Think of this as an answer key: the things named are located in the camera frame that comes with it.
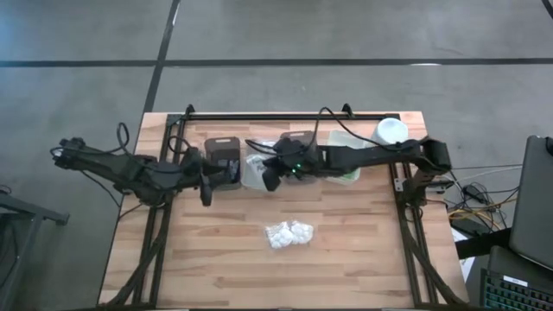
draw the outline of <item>wooden table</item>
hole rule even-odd
[[[410,137],[426,135],[421,112],[399,113]],[[159,156],[166,116],[144,115],[137,154]],[[376,124],[346,122],[362,136],[370,136]],[[244,138],[277,140],[282,132],[313,127],[313,121],[187,122],[185,138],[203,149],[207,138],[237,136],[244,154]],[[341,128],[321,121],[318,143],[327,141],[330,130]],[[125,199],[122,212],[136,204],[136,198]],[[136,268],[147,214],[139,209],[119,222],[99,302],[109,301]],[[313,240],[272,250],[264,227],[291,219],[313,225]],[[423,225],[432,264],[467,300],[443,205],[424,207]],[[417,274],[427,301],[418,265]],[[148,294],[147,276],[144,300]],[[209,208],[202,206],[198,191],[186,189],[173,205],[158,297],[159,308],[412,306],[388,167],[362,168],[351,186],[318,180],[295,187],[283,182],[270,194],[246,188],[217,192]]]

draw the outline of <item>gray floor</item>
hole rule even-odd
[[[0,60],[152,60],[170,4],[4,0]],[[168,59],[553,57],[552,30],[539,0],[182,0]],[[48,149],[71,136],[109,148],[119,121],[136,137],[152,71],[0,68],[0,184],[71,213],[42,228],[17,309],[94,305],[116,207]],[[466,167],[521,163],[526,137],[553,135],[551,86],[553,66],[166,68],[154,111],[422,110]],[[518,178],[474,181],[500,190]]]

